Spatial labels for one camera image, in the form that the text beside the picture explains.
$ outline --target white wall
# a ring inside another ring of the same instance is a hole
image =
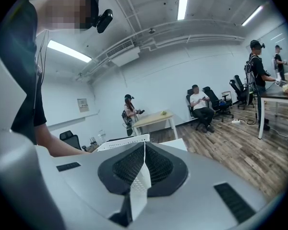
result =
[[[89,146],[102,126],[95,107],[94,95],[86,83],[71,82],[46,76],[42,85],[42,97],[47,126],[51,133],[71,130],[78,135],[80,146]],[[77,99],[87,99],[88,112],[80,113]]]
[[[231,91],[236,101],[229,80],[234,75],[244,79],[247,58],[248,54],[236,43],[181,44],[141,53],[139,59],[106,73],[93,83],[93,88],[107,139],[126,136],[121,117],[125,94],[134,96],[133,105],[144,109],[145,114],[171,110],[176,125],[191,119],[186,95],[193,84],[210,86],[219,98],[222,92]],[[149,131],[168,126],[154,124]]]

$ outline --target wooden floor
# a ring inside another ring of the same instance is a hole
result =
[[[275,117],[275,103],[267,103],[266,118],[270,127],[288,136],[288,104],[278,104],[278,117]],[[233,106],[235,118],[255,120],[255,108],[251,106],[238,109]],[[183,138],[189,152],[195,152],[223,164],[234,173],[249,181],[261,190],[267,200],[284,191],[288,185],[288,138],[276,131],[264,131],[263,138],[258,139],[259,129],[246,124],[228,124],[230,116],[212,121],[215,133],[196,131],[196,122],[177,127],[179,138]],[[152,132],[150,138],[161,143],[174,140],[171,129]]]

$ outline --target man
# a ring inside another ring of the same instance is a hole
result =
[[[190,106],[193,107],[194,117],[199,118],[205,125],[205,128],[202,130],[204,133],[207,133],[207,131],[214,133],[215,129],[210,123],[215,112],[206,107],[206,102],[210,101],[210,98],[204,92],[199,91],[196,84],[192,86],[192,89],[194,94],[190,96]]]
[[[46,126],[36,36],[45,30],[88,29],[96,15],[98,0],[17,0],[0,26],[0,58],[26,93],[11,129],[46,147],[52,156],[88,153],[51,135]]]
[[[250,43],[252,52],[250,53],[249,61],[252,65],[252,71],[255,77],[255,92],[257,92],[257,102],[258,102],[258,114],[259,114],[259,127],[261,121],[261,95],[265,92],[265,81],[274,82],[276,79],[271,78],[266,75],[264,66],[262,64],[262,59],[258,56],[261,55],[262,46],[256,40],[252,40]],[[264,130],[270,130],[268,126],[269,120],[264,119]]]
[[[280,77],[282,78],[283,81],[285,81],[285,74],[284,74],[284,65],[287,65],[287,62],[282,61],[282,58],[279,55],[279,52],[282,48],[279,45],[275,46],[275,61],[277,65],[278,72],[280,74]]]

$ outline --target fluorescent light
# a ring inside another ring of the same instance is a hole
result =
[[[75,58],[77,58],[77,59],[83,60],[83,61],[85,61],[86,63],[89,62],[89,61],[91,61],[91,58],[90,58],[90,57],[85,56],[85,55],[77,52],[76,50],[73,50],[73,49],[71,49],[71,48],[68,48],[68,47],[66,47],[66,46],[64,46],[64,45],[62,45],[62,44],[59,44],[59,43],[57,43],[57,42],[54,42],[54,41],[52,41],[52,40],[49,41],[48,47],[49,47],[49,48],[52,48],[52,49],[55,49],[55,50],[57,50],[57,51],[59,51],[59,52],[62,52],[62,53],[64,53],[64,54],[67,54],[67,55],[69,55],[69,56],[75,57]]]
[[[277,36],[275,36],[275,37],[273,37],[271,40],[273,40],[274,38],[277,38],[278,36],[281,36],[282,35],[282,33],[281,34],[278,34]]]
[[[285,38],[283,38],[283,39],[281,39],[281,40],[279,40],[279,41],[277,41],[277,42],[275,42],[275,43],[278,43],[278,42],[280,42],[280,41],[283,41]]]
[[[260,10],[263,9],[263,6],[259,6],[254,13],[251,14],[251,16],[249,18],[247,18],[247,20],[245,22],[242,23],[242,26],[245,26],[248,22],[250,22],[250,20],[259,13]]]
[[[179,0],[177,20],[183,20],[186,15],[188,0]]]

